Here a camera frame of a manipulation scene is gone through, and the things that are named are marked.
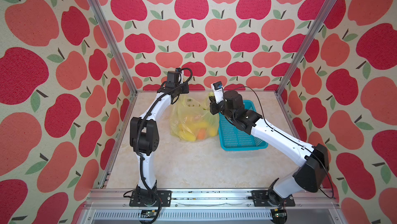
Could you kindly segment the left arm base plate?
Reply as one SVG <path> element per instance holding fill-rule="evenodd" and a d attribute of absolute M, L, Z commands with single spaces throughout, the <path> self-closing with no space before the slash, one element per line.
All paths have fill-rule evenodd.
<path fill-rule="evenodd" d="M 158 190 L 156 194 L 151 194 L 147 190 L 139 189 L 132 192 L 129 202 L 131 207 L 158 207 L 159 202 L 162 207 L 169 207 L 171 205 L 172 191 Z"/>

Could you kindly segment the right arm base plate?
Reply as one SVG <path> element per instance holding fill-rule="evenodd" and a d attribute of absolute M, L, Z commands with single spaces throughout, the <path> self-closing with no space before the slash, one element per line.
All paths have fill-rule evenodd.
<path fill-rule="evenodd" d="M 254 206 L 266 206 L 266 207 L 295 207 L 295 201 L 292 195 L 287 198 L 281 198 L 276 193 L 271 191 L 268 193 L 267 190 L 253 190 L 251 196 L 248 198 L 253 201 Z"/>

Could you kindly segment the yellow translucent plastic bag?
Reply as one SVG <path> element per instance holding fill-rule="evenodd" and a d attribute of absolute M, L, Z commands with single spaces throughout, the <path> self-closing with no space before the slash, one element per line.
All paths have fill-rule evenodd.
<path fill-rule="evenodd" d="M 219 115 L 210 112 L 210 101 L 198 101 L 192 96 L 183 95 L 172 107 L 170 116 L 171 135 L 180 138 L 180 129 L 197 136 L 200 129 L 206 129 L 205 139 L 218 136 Z"/>

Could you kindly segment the orange fruit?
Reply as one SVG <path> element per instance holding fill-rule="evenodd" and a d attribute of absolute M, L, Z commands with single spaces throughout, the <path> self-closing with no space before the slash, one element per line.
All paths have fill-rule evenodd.
<path fill-rule="evenodd" d="M 204 140 L 207 137 L 206 129 L 202 128 L 198 131 L 196 139 L 197 140 Z"/>

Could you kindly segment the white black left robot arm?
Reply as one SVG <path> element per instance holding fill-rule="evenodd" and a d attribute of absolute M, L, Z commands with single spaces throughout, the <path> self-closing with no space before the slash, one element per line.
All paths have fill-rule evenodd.
<path fill-rule="evenodd" d="M 141 116 L 133 117 L 130 121 L 130 145 L 139 162 L 140 179 L 136 190 L 143 197 L 155 198 L 157 195 L 153 159 L 160 142 L 157 120 L 170 105 L 176 103 L 181 94 L 187 93 L 187 81 L 179 85 L 166 82 L 160 87 L 150 107 Z"/>

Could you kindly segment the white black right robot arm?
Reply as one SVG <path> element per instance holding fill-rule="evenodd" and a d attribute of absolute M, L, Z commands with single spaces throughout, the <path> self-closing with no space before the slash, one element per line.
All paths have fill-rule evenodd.
<path fill-rule="evenodd" d="M 329 158 L 324 145 L 303 142 L 268 122 L 259 113 L 246 109 L 237 91 L 214 90 L 209 95 L 211 114 L 222 114 L 238 130 L 259 138 L 291 159 L 298 169 L 276 179 L 263 197 L 271 206 L 280 206 L 290 195 L 305 190 L 316 193 L 328 177 Z"/>

